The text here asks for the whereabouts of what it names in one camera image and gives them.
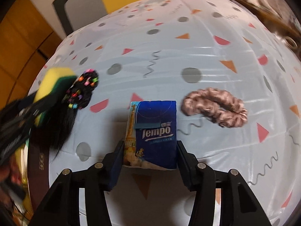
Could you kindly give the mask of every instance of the brown wooden panel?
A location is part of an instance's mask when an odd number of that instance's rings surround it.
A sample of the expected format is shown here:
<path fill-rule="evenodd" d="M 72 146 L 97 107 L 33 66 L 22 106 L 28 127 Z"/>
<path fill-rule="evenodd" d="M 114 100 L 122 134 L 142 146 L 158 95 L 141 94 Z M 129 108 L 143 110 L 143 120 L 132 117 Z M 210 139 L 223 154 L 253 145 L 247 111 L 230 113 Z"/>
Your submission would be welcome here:
<path fill-rule="evenodd" d="M 30 0 L 16 0 L 6 17 L 34 49 L 52 32 L 52 28 Z"/>
<path fill-rule="evenodd" d="M 57 33 L 52 32 L 52 34 L 42 43 L 39 49 L 47 56 L 47 58 L 50 58 L 55 53 L 55 50 L 61 42 L 62 39 L 57 35 Z"/>
<path fill-rule="evenodd" d="M 18 82 L 12 90 L 11 96 L 9 98 L 9 103 L 16 100 L 24 98 L 28 93 L 28 90 L 25 90 Z"/>
<path fill-rule="evenodd" d="M 13 89 L 14 83 L 14 80 L 4 70 L 0 68 L 0 109 L 5 107 L 7 99 L 9 98 L 11 90 Z"/>
<path fill-rule="evenodd" d="M 5 17 L 0 23 L 0 66 L 17 79 L 25 63 L 34 53 Z"/>
<path fill-rule="evenodd" d="M 38 52 L 35 52 L 21 72 L 18 82 L 26 90 L 29 90 L 45 63 L 46 60 Z"/>

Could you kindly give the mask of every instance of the blue tempo tissue pack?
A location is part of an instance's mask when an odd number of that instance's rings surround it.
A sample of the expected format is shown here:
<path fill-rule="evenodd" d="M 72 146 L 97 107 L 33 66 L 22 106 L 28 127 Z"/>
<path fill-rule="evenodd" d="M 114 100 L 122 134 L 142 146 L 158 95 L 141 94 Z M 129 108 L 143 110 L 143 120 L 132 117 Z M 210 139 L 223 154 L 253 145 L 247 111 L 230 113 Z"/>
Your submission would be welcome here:
<path fill-rule="evenodd" d="M 176 101 L 131 102 L 124 165 L 176 169 Z"/>

